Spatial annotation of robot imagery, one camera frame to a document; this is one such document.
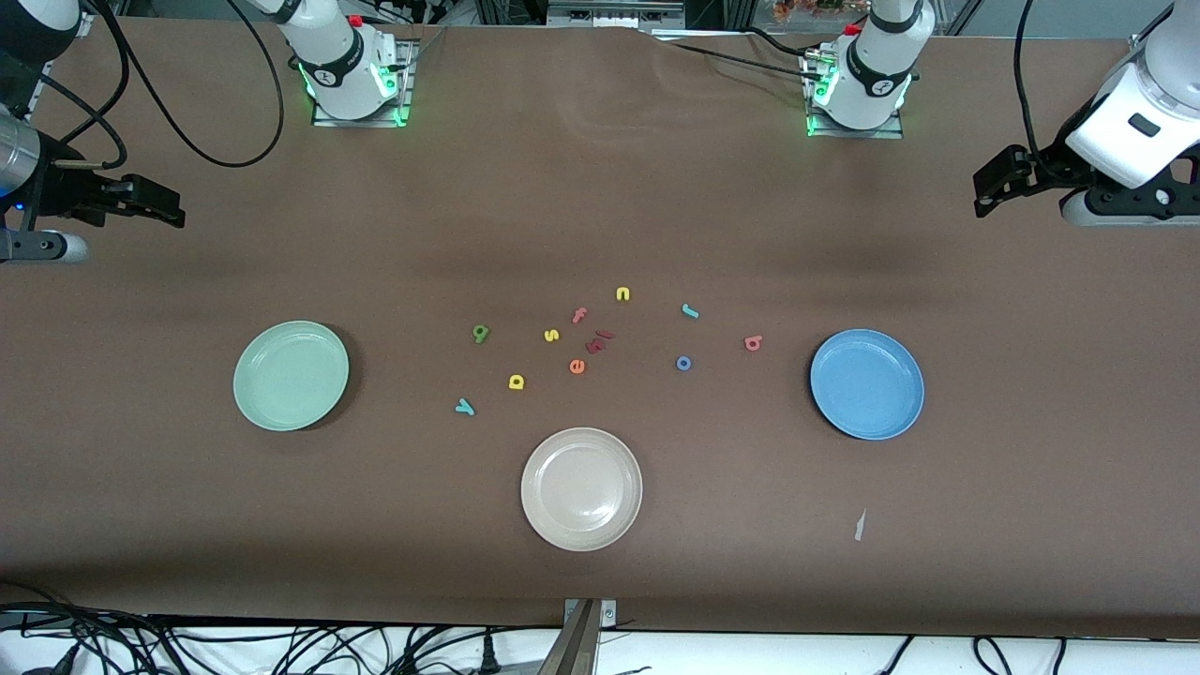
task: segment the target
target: table surface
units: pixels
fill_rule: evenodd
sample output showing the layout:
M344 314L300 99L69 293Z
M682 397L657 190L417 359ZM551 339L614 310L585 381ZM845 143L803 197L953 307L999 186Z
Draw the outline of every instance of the table surface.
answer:
M200 145L265 143L244 26L124 25ZM1044 139L1122 48L1028 44ZM283 71L283 139L239 171L132 84L127 171L181 192L187 227L64 222L85 265L2 269L0 565L152 613L553 623L604 596L654 628L1195 635L1200 232L1076 228L1050 195L976 220L971 174L1024 142L1010 49L931 41L906 138L858 142L805 137L786 76L634 31L452 29L404 130L311 129ZM102 26L55 67L89 101L116 73ZM78 119L47 95L36 121ZM343 338L350 387L317 428L264 431L233 368L295 318ZM893 441L810 399L814 352L854 327L924 372ZM587 357L595 329L617 339ZM542 542L518 498L533 448L578 425L646 484L592 554Z

